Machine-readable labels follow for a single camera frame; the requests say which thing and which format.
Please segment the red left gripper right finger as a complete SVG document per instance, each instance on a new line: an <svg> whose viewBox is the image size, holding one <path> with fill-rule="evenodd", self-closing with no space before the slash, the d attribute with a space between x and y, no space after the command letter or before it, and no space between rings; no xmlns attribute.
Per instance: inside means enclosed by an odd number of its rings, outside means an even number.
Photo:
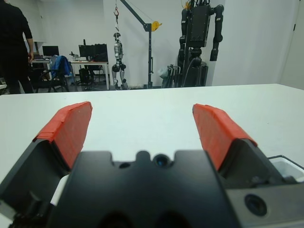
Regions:
<svg viewBox="0 0 304 228"><path fill-rule="evenodd" d="M192 113L202 148L226 188L249 189L297 183L293 176L284 177L256 141L224 110L195 104Z"/></svg>

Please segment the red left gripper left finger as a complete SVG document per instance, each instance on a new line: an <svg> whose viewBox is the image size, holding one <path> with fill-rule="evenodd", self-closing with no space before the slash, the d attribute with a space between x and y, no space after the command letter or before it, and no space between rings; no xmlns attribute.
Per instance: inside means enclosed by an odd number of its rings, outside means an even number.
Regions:
<svg viewBox="0 0 304 228"><path fill-rule="evenodd" d="M2 214L35 213L49 205L81 152L92 116L89 101L59 109L0 184Z"/></svg>

